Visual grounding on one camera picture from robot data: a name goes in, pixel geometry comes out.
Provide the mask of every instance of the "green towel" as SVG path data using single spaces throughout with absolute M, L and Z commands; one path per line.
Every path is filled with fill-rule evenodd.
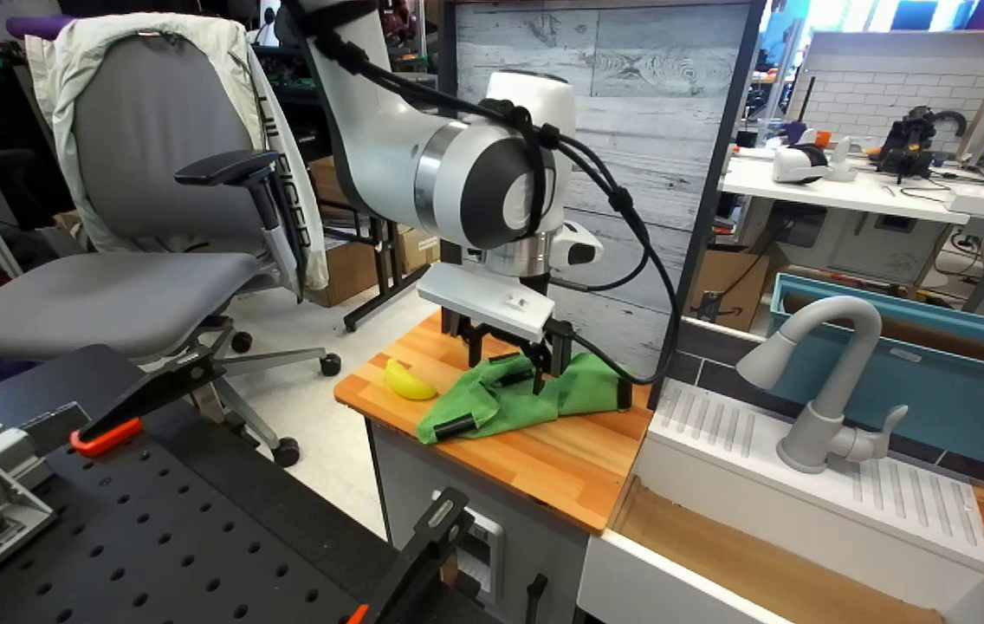
M 564 373 L 544 381 L 539 392 L 534 392 L 534 373 L 538 366 L 522 355 L 470 366 L 422 415 L 415 429 L 418 445 L 438 445 L 448 436 L 494 436 L 559 415 L 610 411 L 631 406 L 631 381 L 593 355 L 571 357 Z

